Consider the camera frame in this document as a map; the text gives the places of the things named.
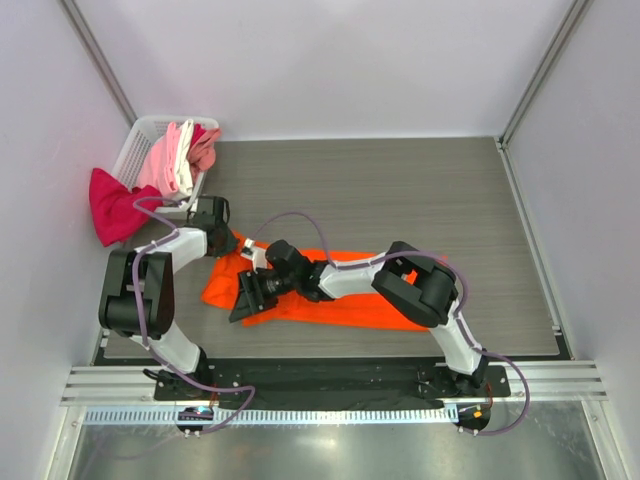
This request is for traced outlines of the orange t-shirt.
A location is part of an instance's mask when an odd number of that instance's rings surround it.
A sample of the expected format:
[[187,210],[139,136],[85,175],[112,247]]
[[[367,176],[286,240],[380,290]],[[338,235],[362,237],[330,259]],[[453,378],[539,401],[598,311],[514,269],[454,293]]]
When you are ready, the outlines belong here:
[[[266,248],[269,245],[257,243]],[[299,250],[312,260],[328,259],[318,249]],[[341,252],[334,261],[355,261],[366,257],[362,252]],[[217,260],[204,288],[201,299],[209,305],[225,309],[230,314],[238,293],[237,275],[251,268],[251,262],[240,252],[230,253]],[[426,331],[403,318],[377,294],[364,294],[331,302],[312,303],[296,293],[285,295],[275,309],[239,321],[249,327],[271,320],[288,320],[305,323],[338,325],[355,328]]]

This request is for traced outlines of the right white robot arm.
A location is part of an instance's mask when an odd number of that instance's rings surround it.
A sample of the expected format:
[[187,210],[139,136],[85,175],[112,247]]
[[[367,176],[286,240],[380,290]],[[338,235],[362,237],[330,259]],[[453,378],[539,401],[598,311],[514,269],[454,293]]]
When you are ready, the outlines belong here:
[[285,240],[266,248],[247,240],[240,255],[251,268],[237,275],[231,323],[273,310],[287,294],[312,303],[377,294],[412,324],[431,331],[454,391],[473,395],[487,382],[488,360],[466,331],[453,270],[409,244],[394,242],[355,261],[312,260]]

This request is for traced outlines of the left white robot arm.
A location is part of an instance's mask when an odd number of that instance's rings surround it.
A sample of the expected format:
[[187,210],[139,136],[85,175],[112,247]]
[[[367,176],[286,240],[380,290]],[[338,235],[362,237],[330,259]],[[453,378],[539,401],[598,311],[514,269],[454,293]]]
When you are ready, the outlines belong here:
[[206,256],[226,255],[238,245],[229,228],[229,201],[204,195],[187,224],[177,227],[146,207],[152,200],[138,199],[133,208],[168,226],[169,233],[134,250],[110,254],[98,308],[100,325],[142,346],[160,364],[157,371],[144,371],[160,387],[193,399],[207,394],[245,394],[251,399],[253,386],[215,384],[204,349],[175,319],[174,274]]

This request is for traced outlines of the magenta t-shirt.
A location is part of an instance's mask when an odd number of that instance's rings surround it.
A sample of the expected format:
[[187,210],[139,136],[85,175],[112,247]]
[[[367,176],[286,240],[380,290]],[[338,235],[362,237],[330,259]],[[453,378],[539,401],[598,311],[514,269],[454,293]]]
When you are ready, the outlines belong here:
[[106,171],[94,168],[89,183],[89,206],[94,230],[103,247],[128,240],[141,229],[150,216],[134,207],[155,211],[163,204],[160,192],[153,186],[127,189]]

